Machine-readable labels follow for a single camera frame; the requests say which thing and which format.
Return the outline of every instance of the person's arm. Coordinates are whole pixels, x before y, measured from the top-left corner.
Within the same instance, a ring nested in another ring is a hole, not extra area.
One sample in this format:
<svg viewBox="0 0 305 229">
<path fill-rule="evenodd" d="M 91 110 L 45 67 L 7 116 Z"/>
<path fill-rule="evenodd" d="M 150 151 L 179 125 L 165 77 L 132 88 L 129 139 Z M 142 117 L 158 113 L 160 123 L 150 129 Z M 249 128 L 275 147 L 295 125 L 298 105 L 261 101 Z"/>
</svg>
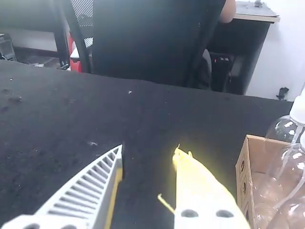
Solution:
<svg viewBox="0 0 305 229">
<path fill-rule="evenodd" d="M 220 21 L 223 23 L 229 23 L 233 20 L 236 13 L 235 0 L 226 0 L 223 11 L 220 14 Z"/>
</svg>

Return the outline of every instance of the plastic bottle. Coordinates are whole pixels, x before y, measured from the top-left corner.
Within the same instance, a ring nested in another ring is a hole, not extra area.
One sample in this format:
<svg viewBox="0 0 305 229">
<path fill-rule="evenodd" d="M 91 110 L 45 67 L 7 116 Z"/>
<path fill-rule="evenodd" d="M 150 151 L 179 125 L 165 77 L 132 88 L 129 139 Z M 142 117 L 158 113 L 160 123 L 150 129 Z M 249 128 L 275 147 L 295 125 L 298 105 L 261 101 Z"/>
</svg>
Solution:
<svg viewBox="0 0 305 229">
<path fill-rule="evenodd" d="M 254 191 L 256 227 L 265 228 L 283 203 L 298 197 L 304 183 L 305 134 L 302 134 L 300 143 L 277 153 L 260 187 Z"/>
<path fill-rule="evenodd" d="M 285 202 L 267 229 L 304 229 L 305 197 L 293 198 Z"/>
<path fill-rule="evenodd" d="M 251 172 L 254 189 L 259 188 L 261 177 L 264 176 L 262 168 L 272 163 L 273 158 L 279 151 L 277 142 L 285 142 L 287 145 L 300 142 L 300 135 L 305 129 L 305 95 L 296 97 L 289 115 L 277 119 L 269 127 L 265 136 L 263 151 L 260 152 L 264 161 L 251 162 Z"/>
</svg>

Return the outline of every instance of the mesh chair back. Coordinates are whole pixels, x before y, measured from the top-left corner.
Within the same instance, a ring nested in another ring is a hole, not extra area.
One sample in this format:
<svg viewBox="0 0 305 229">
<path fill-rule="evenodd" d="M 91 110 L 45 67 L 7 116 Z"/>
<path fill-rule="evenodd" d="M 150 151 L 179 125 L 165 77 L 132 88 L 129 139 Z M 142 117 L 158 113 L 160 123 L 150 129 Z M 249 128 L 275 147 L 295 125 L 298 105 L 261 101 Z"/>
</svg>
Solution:
<svg viewBox="0 0 305 229">
<path fill-rule="evenodd" d="M 62 0 L 63 11 L 81 61 L 81 70 L 92 73 L 94 0 Z"/>
<path fill-rule="evenodd" d="M 96 0 L 95 73 L 185 85 L 223 5 L 224 0 Z"/>
</svg>

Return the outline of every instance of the bottle cap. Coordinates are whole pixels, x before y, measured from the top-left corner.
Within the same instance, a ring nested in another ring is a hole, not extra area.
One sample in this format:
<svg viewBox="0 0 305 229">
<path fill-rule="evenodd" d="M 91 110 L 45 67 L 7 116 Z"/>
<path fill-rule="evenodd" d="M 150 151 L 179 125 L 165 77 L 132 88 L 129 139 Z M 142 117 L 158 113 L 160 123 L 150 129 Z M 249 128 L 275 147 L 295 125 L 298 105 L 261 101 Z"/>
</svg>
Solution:
<svg viewBox="0 0 305 229">
<path fill-rule="evenodd" d="M 296 122 L 305 125 L 305 96 L 297 96 L 295 98 L 289 115 Z"/>
</svg>

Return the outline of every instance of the black tabletop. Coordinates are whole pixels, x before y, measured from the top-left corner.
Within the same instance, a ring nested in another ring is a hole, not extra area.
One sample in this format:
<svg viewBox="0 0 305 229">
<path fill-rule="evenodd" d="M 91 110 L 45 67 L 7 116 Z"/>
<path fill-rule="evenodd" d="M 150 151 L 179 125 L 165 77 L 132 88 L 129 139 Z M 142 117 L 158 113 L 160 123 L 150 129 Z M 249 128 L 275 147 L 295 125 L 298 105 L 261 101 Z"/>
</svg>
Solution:
<svg viewBox="0 0 305 229">
<path fill-rule="evenodd" d="M 0 224 L 34 213 L 107 150 L 123 144 L 112 228 L 173 227 L 180 143 L 236 196 L 246 134 L 264 135 L 291 103 L 0 61 Z"/>
</svg>

